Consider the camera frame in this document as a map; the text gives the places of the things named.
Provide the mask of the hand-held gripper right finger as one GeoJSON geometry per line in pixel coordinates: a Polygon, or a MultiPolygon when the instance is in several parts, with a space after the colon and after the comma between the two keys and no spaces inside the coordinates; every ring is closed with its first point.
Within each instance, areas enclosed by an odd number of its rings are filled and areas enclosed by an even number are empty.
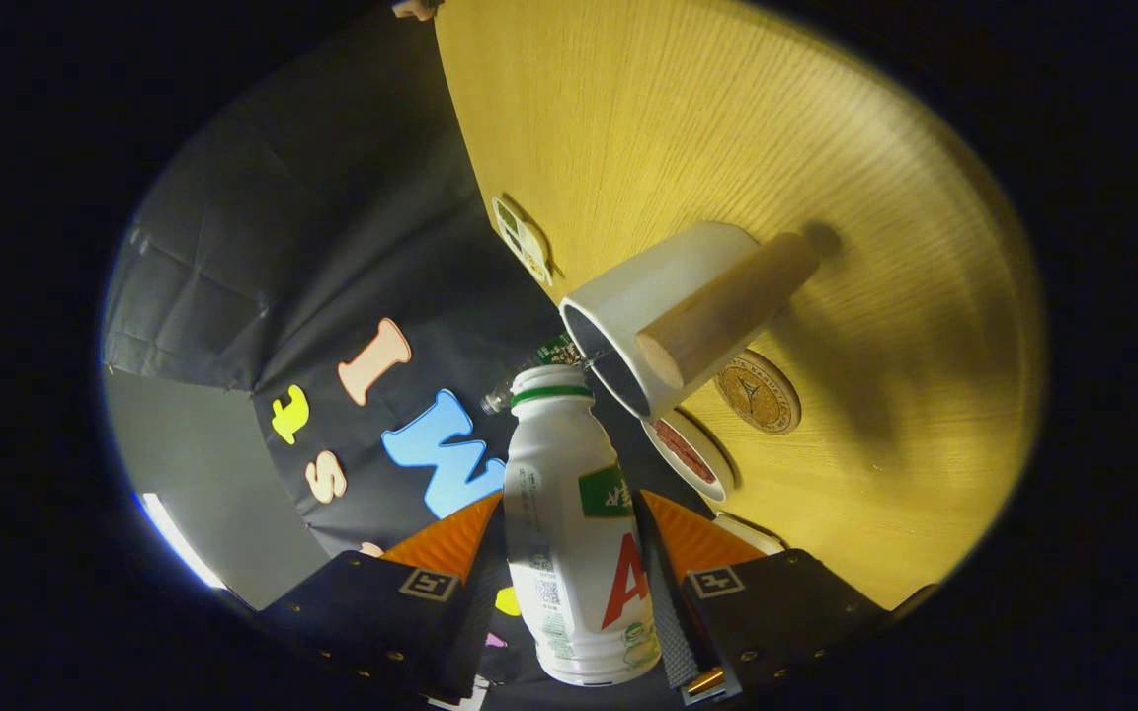
{"type": "Polygon", "coordinates": [[[777,691],[889,625],[805,549],[765,553],[655,491],[638,491],[636,520],[665,673],[687,705],[777,691]]]}

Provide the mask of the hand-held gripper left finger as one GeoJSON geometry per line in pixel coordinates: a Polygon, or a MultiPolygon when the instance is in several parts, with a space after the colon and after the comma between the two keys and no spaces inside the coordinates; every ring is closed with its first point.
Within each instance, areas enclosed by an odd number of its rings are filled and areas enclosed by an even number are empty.
{"type": "Polygon", "coordinates": [[[492,494],[384,555],[345,552],[258,613],[273,638],[394,696],[456,703],[475,687],[508,570],[492,494]]]}

